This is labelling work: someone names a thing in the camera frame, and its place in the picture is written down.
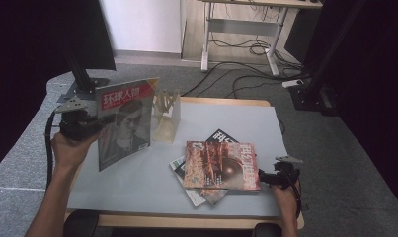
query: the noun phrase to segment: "wooden table edge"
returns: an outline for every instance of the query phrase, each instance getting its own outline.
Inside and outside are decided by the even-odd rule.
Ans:
[[[182,103],[200,103],[200,104],[212,104],[212,105],[261,106],[261,107],[270,106],[270,102],[263,100],[181,97],[180,101]]]
[[[72,213],[67,210],[65,219]],[[258,223],[273,223],[281,226],[279,217],[267,218],[208,218],[129,215],[127,213],[100,213],[98,226],[141,228],[207,228],[207,229],[254,229]],[[304,227],[302,214],[297,219],[297,228]]]

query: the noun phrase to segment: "book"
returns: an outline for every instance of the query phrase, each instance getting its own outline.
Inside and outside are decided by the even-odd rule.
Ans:
[[[218,142],[236,142],[239,141],[235,140],[232,136],[224,132],[222,129],[218,129],[211,137],[208,138],[206,141],[218,141]]]
[[[185,165],[187,189],[260,189],[252,143],[187,141]]]
[[[208,138],[207,141],[225,141],[225,142],[238,142],[233,137],[228,135],[221,129],[218,129],[211,137]],[[177,174],[178,179],[181,184],[184,181],[185,176],[185,164],[186,159],[185,156],[180,157],[177,160],[174,160],[170,163],[171,168]],[[228,190],[215,190],[215,189],[190,189],[186,190],[190,200],[193,202],[195,206],[200,205],[201,201],[204,200],[212,205],[216,205],[228,192]]]
[[[181,185],[184,180],[184,167],[185,167],[185,156],[182,156],[176,160],[171,161],[170,166],[172,170],[176,173],[177,179],[180,181]],[[193,206],[199,206],[206,202],[206,199],[200,194],[199,190],[186,190],[187,195],[193,203]]]
[[[153,78],[96,88],[97,118],[108,122],[98,139],[100,171],[150,146],[157,85]]]

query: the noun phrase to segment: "white wall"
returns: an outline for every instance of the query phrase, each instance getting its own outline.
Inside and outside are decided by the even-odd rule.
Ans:
[[[180,53],[180,1],[100,0],[114,50]]]

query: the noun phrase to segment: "electrical cable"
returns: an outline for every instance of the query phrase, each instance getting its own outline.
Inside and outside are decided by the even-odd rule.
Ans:
[[[263,14],[261,14],[261,21],[262,22],[264,22],[266,20],[268,13],[269,13],[269,7],[263,7]]]
[[[262,40],[258,39],[258,36],[255,39],[250,39],[241,43],[236,43],[236,44],[232,44],[232,43],[228,43],[222,40],[218,40],[218,39],[214,39],[214,35],[213,33],[211,34],[211,40],[210,42],[214,42],[215,45],[219,46],[219,47],[237,47],[237,48],[249,48],[249,51],[251,54],[253,55],[266,55],[268,52],[266,51],[266,49],[270,49],[270,45]],[[252,43],[251,45],[245,45],[247,43],[253,42],[255,41],[255,43]],[[263,52],[257,52],[255,50],[255,48],[260,48]],[[278,59],[279,64],[283,65],[283,66],[289,66],[295,69],[299,69],[302,70],[303,69],[303,65],[301,63],[295,63],[295,62],[290,62],[287,61],[286,59],[284,59],[284,57],[282,56],[282,53],[279,52],[278,50],[275,51],[275,57]]]
[[[224,98],[228,98],[230,95],[234,94],[234,98],[238,99],[238,96],[236,95],[237,91],[241,91],[241,90],[244,90],[244,89],[254,89],[254,88],[262,87],[264,85],[272,85],[273,86],[273,85],[276,85],[276,84],[280,84],[280,82],[277,82],[277,83],[263,82],[263,83],[261,83],[260,85],[257,85],[257,86],[245,86],[245,87],[236,88],[236,89],[232,90],[229,94],[224,96]]]
[[[51,176],[53,173],[53,152],[51,150],[51,128],[53,126],[54,116],[56,112],[53,111],[50,117],[47,120],[44,130],[44,143],[45,143],[45,151],[47,153],[47,180],[45,189],[47,190],[48,186],[51,182]]]
[[[257,13],[254,15],[254,17],[252,18],[252,21],[254,21],[254,19],[255,19],[255,18],[258,16],[258,14],[260,13],[261,6],[258,6],[258,8],[256,8],[256,9],[254,9],[252,5],[250,5],[250,6],[251,6],[251,9],[254,10],[254,11],[257,11],[257,9],[258,9],[258,12],[257,12]]]
[[[238,71],[238,70],[242,70],[242,69],[233,69],[233,70],[229,70],[226,73],[224,73],[222,76],[220,76],[219,78],[217,78],[213,83],[211,83],[211,85],[209,85],[207,88],[205,88],[204,90],[200,91],[198,94],[196,94],[196,97],[198,97],[199,95],[201,95],[202,93],[204,93],[205,91],[207,91],[208,89],[210,89],[216,82],[218,82],[220,79],[222,79],[223,77],[225,77],[227,74],[233,72],[233,71]]]
[[[302,209],[301,188],[299,188],[300,191],[298,191],[296,185],[291,181],[291,179],[288,176],[287,172],[285,172],[283,169],[280,169],[280,170],[281,170],[281,173],[284,174],[284,176],[287,178],[288,182],[290,183],[291,187],[294,190],[294,193],[296,194],[296,203],[297,203],[296,219],[297,219],[299,217],[300,211]]]
[[[282,123],[282,121],[278,118],[279,124],[280,124],[280,130],[281,130],[281,135],[285,134],[285,125]]]
[[[249,65],[247,65],[247,64],[245,64],[245,63],[242,63],[242,62],[234,62],[234,61],[219,62],[219,63],[217,63],[213,68],[211,68],[211,69],[206,73],[206,75],[204,76],[204,78],[202,78],[192,89],[190,89],[189,91],[185,92],[185,93],[182,94],[181,96],[186,96],[187,94],[189,94],[190,92],[192,92],[195,88],[197,88],[199,85],[201,85],[201,83],[203,83],[204,80],[205,80],[217,67],[219,67],[219,66],[221,66],[221,65],[224,65],[224,64],[238,64],[238,65],[241,65],[241,66],[245,66],[245,67],[251,68],[253,71],[255,71],[255,72],[259,73],[259,74],[266,75],[266,76],[270,77],[269,74],[267,74],[267,73],[265,73],[265,72],[262,72],[261,70],[258,70],[257,68],[252,67],[252,66],[249,66]]]
[[[227,4],[225,3],[224,5],[225,5],[225,10],[226,10],[226,15],[229,17],[229,19],[232,19],[232,18],[230,17],[229,13],[227,12]]]
[[[238,78],[236,78],[234,81],[233,81],[233,83],[232,83],[232,93],[233,93],[233,96],[234,96],[234,98],[235,99],[237,99],[238,97],[236,96],[236,89],[235,89],[235,85],[236,85],[236,83],[239,81],[239,80],[242,80],[242,79],[245,79],[245,78],[265,78],[265,79],[271,79],[271,80],[276,80],[276,79],[274,79],[274,78],[268,78],[267,76],[259,76],[259,75],[246,75],[246,76],[241,76],[241,77],[238,77]],[[266,84],[270,84],[270,85],[275,85],[275,84],[280,84],[281,82],[278,82],[278,83],[263,83],[263,84],[261,84],[261,85],[259,85],[259,86],[254,86],[254,87],[243,87],[243,89],[245,89],[245,88],[257,88],[257,87],[261,87],[261,86],[263,86],[263,85],[266,85]]]

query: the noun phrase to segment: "human hand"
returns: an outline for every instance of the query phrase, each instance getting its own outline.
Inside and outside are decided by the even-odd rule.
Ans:
[[[54,157],[56,160],[55,168],[66,170],[76,170],[87,156],[91,144],[97,140],[98,134],[92,135],[82,141],[74,141],[66,138],[58,132],[51,141]]]

